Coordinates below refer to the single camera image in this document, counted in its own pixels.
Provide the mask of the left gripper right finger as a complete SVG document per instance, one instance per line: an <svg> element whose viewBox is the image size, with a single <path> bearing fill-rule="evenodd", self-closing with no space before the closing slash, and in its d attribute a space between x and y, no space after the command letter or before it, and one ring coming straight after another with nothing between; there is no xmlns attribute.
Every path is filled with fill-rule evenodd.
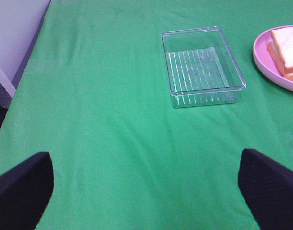
<svg viewBox="0 0 293 230"><path fill-rule="evenodd" d="M238 187L260 229L293 230L293 171L255 149L244 149Z"/></svg>

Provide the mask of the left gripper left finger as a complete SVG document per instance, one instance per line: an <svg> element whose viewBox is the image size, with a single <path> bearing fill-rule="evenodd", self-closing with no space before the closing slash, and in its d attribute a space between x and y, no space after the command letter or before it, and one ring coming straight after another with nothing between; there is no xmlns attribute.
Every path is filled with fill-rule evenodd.
<svg viewBox="0 0 293 230"><path fill-rule="evenodd" d="M0 230L34 230L54 190L49 152L38 152L0 175Z"/></svg>

